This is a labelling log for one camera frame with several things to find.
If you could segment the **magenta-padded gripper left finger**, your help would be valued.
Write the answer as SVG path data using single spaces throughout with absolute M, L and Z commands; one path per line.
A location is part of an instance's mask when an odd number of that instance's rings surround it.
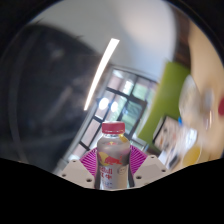
M 83 188 L 94 189 L 97 173 L 97 149 L 87 152 L 81 159 L 72 159 L 59 176 Z

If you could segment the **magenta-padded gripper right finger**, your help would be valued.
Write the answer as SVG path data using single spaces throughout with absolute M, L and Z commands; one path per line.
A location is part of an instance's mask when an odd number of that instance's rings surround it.
M 129 187 L 140 188 L 169 174 L 167 168 L 155 155 L 147 156 L 135 146 L 131 147 L 129 159 Z

